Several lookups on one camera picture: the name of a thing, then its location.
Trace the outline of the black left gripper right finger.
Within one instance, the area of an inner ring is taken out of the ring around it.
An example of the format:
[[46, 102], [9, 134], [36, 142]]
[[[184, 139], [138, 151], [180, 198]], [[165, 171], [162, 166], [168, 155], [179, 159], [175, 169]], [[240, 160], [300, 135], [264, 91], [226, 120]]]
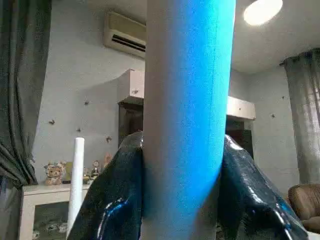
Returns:
[[308, 232], [250, 154], [224, 138], [218, 221], [226, 240], [306, 240]]

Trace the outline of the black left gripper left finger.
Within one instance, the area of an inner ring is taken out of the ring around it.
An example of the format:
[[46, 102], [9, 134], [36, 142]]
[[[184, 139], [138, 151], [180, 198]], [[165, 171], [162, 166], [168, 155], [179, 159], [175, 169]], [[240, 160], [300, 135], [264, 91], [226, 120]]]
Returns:
[[143, 208], [143, 132], [128, 135], [90, 185], [69, 240], [138, 240]]

